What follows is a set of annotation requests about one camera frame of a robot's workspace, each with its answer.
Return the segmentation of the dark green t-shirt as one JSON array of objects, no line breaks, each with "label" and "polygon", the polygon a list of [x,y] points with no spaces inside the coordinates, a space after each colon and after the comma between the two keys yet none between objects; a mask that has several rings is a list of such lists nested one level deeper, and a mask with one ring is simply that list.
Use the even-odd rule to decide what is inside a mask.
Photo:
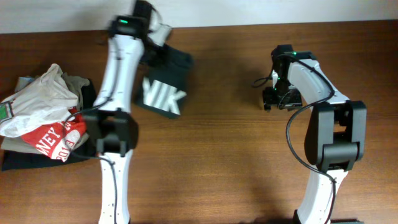
[{"label": "dark green t-shirt", "polygon": [[149,61],[149,71],[142,79],[134,103],[169,119],[179,118],[193,65],[191,54],[163,46]]}]

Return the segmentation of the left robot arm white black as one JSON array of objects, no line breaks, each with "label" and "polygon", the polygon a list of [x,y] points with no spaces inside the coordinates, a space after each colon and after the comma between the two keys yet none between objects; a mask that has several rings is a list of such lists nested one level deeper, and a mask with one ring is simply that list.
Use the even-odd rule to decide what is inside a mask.
[{"label": "left robot arm white black", "polygon": [[100,223],[129,223],[129,166],[137,145],[138,125],[131,116],[131,96],[137,68],[150,51],[157,52],[172,28],[152,28],[144,18],[115,17],[108,29],[108,58],[93,108],[84,113],[101,166]]}]

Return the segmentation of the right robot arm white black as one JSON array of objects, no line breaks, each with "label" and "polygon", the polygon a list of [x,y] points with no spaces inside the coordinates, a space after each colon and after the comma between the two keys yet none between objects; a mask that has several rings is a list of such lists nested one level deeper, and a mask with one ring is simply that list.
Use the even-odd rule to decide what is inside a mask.
[{"label": "right robot arm white black", "polygon": [[[366,105],[342,94],[309,51],[280,45],[271,59],[266,80],[272,81],[272,86],[262,92],[264,110],[275,106],[294,112],[285,128],[287,144],[296,160],[310,171],[304,198],[291,222],[332,223],[339,187],[364,155]],[[305,110],[311,115],[304,139],[306,158],[301,159],[291,142],[290,129]]]}]

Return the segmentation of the black folded garment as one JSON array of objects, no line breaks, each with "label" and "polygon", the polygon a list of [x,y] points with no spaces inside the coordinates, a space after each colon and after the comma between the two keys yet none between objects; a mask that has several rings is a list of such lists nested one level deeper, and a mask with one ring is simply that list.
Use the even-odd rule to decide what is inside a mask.
[{"label": "black folded garment", "polygon": [[[91,108],[97,96],[91,80],[89,80],[88,86],[83,86],[81,88],[81,92],[83,95],[83,109]],[[4,155],[4,160],[2,162],[1,170],[6,171],[19,169],[37,169],[44,167],[64,166],[83,161],[86,161],[86,159],[81,159],[75,156],[69,156],[68,159],[63,162],[61,160],[50,159],[49,157],[41,153],[31,154],[15,151],[6,151]]]}]

